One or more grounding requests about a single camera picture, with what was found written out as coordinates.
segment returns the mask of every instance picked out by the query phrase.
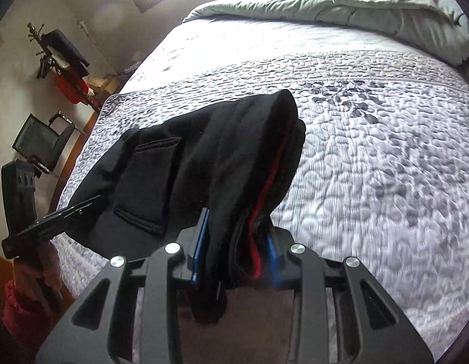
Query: fold in comforter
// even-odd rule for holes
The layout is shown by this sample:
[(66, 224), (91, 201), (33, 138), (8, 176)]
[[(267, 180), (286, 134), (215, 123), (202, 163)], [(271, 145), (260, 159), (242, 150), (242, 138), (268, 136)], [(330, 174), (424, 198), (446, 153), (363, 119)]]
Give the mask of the fold in comforter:
[(378, 31), (457, 67), (469, 58), (469, 21), (455, 0), (218, 0), (185, 19), (235, 15)]

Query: metal bolt head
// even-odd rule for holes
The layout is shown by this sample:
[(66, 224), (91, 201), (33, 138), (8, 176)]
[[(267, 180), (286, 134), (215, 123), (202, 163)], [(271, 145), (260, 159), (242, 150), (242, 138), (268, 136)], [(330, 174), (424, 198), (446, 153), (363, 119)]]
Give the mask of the metal bolt head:
[(345, 259), (345, 263), (348, 267), (356, 268), (359, 267), (360, 261), (357, 257), (348, 257), (347, 259)]
[(180, 250), (180, 245), (177, 242), (171, 242), (166, 245), (166, 252), (168, 254), (175, 254)]
[(125, 258), (122, 256), (115, 256), (110, 260), (110, 264), (114, 267), (121, 267), (125, 264)]
[(302, 254), (303, 252), (305, 252), (305, 247), (302, 244), (293, 244), (290, 247), (290, 251), (295, 254)]

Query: black chair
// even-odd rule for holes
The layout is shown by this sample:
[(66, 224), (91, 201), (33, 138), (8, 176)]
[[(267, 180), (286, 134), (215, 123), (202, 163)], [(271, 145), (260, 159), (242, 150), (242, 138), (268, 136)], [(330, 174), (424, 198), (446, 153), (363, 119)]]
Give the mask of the black chair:
[[(61, 134), (58, 134), (51, 127), (57, 118), (68, 123)], [(27, 162), (34, 165), (37, 177), (40, 177), (44, 172), (60, 179), (53, 170), (75, 130), (86, 135), (83, 131), (77, 129), (73, 122), (65, 118), (61, 111), (49, 119), (48, 125), (30, 114), (22, 129), (20, 129), (12, 148), (23, 156)]]

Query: white wall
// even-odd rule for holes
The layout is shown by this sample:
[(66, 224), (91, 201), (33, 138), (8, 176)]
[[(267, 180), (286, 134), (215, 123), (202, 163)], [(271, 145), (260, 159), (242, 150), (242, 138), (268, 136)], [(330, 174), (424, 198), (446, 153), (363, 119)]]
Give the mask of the white wall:
[[(32, 113), (47, 122), (58, 110), (70, 118), (77, 126), (83, 127), (93, 110), (86, 105), (72, 105), (58, 91), (53, 73), (45, 79), (36, 79), (41, 49), (29, 42), (27, 23), (32, 22), (38, 29), (45, 23), (44, 32), (61, 29), (66, 37), (91, 63), (90, 72), (104, 76), (111, 72), (99, 52), (92, 47), (88, 38), (76, 25), (76, 19), (62, 0), (15, 0), (0, 24), (3, 45), (0, 46), (0, 170), (1, 166), (17, 158), (11, 148), (20, 128)], [(75, 143), (75, 134), (56, 167), (60, 173), (62, 165)], [(36, 179), (36, 207), (39, 215), (45, 215), (49, 208), (57, 180), (43, 175)], [(7, 236), (7, 226), (2, 205), (0, 175), (0, 255), (1, 240)]]
[(90, 26), (117, 69), (124, 69), (153, 51), (193, 8), (213, 0), (165, 0), (144, 13), (132, 0), (64, 1)]

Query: bed sheet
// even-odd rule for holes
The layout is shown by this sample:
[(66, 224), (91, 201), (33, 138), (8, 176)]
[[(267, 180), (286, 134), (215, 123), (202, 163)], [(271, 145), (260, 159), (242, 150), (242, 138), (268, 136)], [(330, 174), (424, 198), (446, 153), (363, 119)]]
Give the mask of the bed sheet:
[(373, 50), (428, 56), (382, 34), (324, 24), (217, 16), (178, 26), (145, 59), (121, 93), (163, 86), (212, 69), (310, 52)]
[[(469, 318), (469, 86), (391, 38), (229, 18), (179, 26), (105, 103), (60, 207), (127, 128), (282, 88), (307, 139), (274, 224), (324, 257), (360, 257), (437, 359)], [(54, 243), (77, 296), (106, 260), (65, 234)]]

